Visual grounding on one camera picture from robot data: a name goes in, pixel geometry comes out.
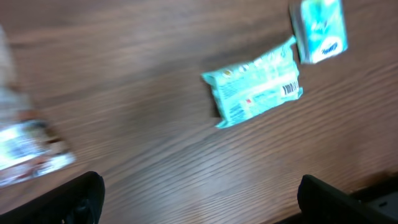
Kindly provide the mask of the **brown snack bag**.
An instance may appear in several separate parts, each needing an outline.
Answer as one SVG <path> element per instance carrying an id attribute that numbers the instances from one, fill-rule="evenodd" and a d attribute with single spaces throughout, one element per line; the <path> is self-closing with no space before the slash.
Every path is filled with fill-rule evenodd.
<path id="1" fill-rule="evenodd" d="M 69 145 L 41 119 L 21 90 L 1 30 L 1 187 L 55 172 L 74 161 Z"/>

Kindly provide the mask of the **green white tissue pack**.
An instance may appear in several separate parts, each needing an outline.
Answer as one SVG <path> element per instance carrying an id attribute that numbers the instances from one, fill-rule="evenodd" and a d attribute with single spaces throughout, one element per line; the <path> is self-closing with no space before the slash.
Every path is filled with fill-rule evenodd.
<path id="1" fill-rule="evenodd" d="M 289 5 L 300 62 L 316 64 L 348 49 L 341 0 L 302 0 Z"/>

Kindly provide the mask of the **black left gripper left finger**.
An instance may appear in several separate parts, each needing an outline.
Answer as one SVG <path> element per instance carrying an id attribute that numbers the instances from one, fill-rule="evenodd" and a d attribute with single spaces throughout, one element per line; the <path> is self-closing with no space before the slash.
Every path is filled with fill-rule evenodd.
<path id="1" fill-rule="evenodd" d="M 89 171 L 1 215 L 1 224 L 98 223 L 105 197 L 104 179 Z"/>

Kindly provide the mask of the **teal tissue packet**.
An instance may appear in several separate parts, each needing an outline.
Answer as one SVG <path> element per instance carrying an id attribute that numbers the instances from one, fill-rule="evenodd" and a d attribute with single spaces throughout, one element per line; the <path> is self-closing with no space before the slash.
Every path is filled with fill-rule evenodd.
<path id="1" fill-rule="evenodd" d="M 291 36 L 284 43 L 252 61 L 236 63 L 205 72 L 221 121 L 217 128 L 245 122 L 303 94 L 294 60 Z"/>

